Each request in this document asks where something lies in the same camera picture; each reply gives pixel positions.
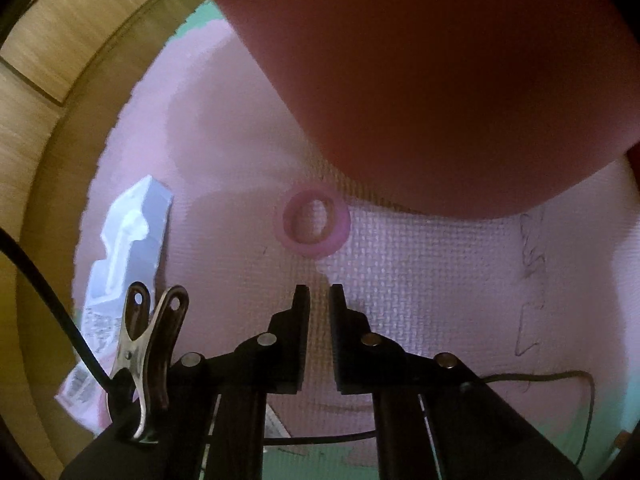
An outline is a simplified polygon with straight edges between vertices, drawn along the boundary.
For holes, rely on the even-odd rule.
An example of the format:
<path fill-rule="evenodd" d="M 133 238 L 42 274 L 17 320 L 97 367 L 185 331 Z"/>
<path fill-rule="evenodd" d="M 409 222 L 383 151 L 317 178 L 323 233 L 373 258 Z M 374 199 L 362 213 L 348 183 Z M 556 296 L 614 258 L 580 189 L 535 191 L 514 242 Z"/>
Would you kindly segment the silver metal spring clamp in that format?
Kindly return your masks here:
<path fill-rule="evenodd" d="M 157 304 L 145 284 L 134 282 L 127 289 L 111 371 L 113 389 L 106 398 L 112 419 L 139 407 L 134 442 L 155 443 L 160 434 L 169 405 L 171 356 L 188 307 L 189 294 L 180 285 L 166 289 Z"/>

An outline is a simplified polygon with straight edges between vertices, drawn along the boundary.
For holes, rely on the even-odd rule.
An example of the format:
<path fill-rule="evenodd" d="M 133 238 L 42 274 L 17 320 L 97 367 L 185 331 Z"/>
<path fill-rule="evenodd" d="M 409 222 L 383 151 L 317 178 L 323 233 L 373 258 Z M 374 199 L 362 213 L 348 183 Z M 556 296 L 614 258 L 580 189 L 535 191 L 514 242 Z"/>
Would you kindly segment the pink foam floor mat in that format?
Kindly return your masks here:
<path fill-rule="evenodd" d="M 312 147 L 231 27 L 171 38 L 134 87 L 89 186 L 75 254 L 83 304 L 115 198 L 147 175 L 174 199 L 154 285 L 191 303 L 176 353 L 216 356 L 312 293 L 306 378 L 271 406 L 293 436 L 364 431 L 365 396 L 335 388 L 328 289 L 420 356 L 477 375 L 585 474 L 639 419 L 639 193 L 616 160 L 534 209 L 494 220 L 414 214 Z"/>

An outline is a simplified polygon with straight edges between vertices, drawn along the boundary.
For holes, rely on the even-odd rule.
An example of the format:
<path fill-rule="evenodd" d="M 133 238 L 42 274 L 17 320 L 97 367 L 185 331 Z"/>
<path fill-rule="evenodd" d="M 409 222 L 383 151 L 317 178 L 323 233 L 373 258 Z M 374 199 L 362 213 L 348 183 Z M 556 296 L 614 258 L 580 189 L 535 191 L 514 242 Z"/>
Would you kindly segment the wooden wardrobe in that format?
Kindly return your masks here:
<path fill-rule="evenodd" d="M 1 224 L 72 298 L 77 228 L 107 133 L 165 41 L 204 0 L 25 0 L 1 47 Z M 1 419 L 39 479 L 85 446 L 54 394 L 67 342 L 1 265 Z"/>

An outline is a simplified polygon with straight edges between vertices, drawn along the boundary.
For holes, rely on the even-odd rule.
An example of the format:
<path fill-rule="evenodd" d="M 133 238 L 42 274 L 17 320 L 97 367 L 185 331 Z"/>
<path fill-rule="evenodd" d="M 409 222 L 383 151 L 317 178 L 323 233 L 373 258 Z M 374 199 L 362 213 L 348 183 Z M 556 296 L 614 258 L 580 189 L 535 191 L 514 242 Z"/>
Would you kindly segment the red bin with green rim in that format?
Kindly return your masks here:
<path fill-rule="evenodd" d="M 214 0 L 329 162 L 407 208 L 518 214 L 639 141 L 610 0 Z"/>

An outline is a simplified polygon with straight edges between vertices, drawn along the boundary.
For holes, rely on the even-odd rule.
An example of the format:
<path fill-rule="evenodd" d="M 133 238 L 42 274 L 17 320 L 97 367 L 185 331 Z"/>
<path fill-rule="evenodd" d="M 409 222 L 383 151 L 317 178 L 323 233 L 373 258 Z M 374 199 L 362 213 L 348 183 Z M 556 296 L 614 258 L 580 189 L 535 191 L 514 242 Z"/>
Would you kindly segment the white plastic blister tray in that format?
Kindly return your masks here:
<path fill-rule="evenodd" d="M 168 188 L 149 174 L 115 198 L 100 234 L 105 257 L 90 269 L 87 307 L 119 314 L 132 283 L 154 290 L 173 198 Z"/>

